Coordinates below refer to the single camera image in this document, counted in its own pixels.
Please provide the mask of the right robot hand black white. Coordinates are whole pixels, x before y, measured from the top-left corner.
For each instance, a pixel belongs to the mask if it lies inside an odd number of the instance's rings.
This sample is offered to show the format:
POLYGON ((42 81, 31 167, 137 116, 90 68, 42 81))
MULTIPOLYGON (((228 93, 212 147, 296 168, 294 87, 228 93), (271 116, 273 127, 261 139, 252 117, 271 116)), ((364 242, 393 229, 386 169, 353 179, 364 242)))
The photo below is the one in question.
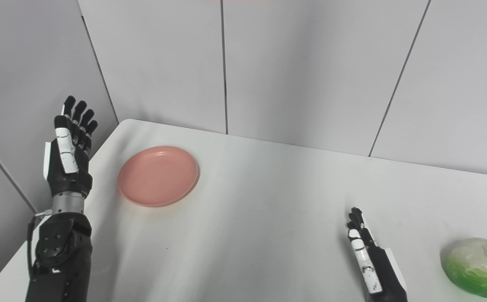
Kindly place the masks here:
POLYGON ((390 248, 380 247, 363 218, 361 209, 348 213, 347 237, 365 284, 367 302, 406 302, 406 282, 390 248))

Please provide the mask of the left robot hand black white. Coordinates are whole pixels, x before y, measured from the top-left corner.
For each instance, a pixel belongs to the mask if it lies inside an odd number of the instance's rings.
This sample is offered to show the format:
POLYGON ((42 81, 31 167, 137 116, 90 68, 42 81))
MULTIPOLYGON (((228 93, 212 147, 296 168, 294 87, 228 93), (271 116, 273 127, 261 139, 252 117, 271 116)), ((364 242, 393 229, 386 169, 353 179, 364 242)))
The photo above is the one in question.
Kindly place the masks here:
POLYGON ((72 95, 54 118, 55 139, 45 144, 44 179, 55 197, 73 192, 87 197, 93 178, 89 172, 92 135, 98 128, 93 109, 72 95))

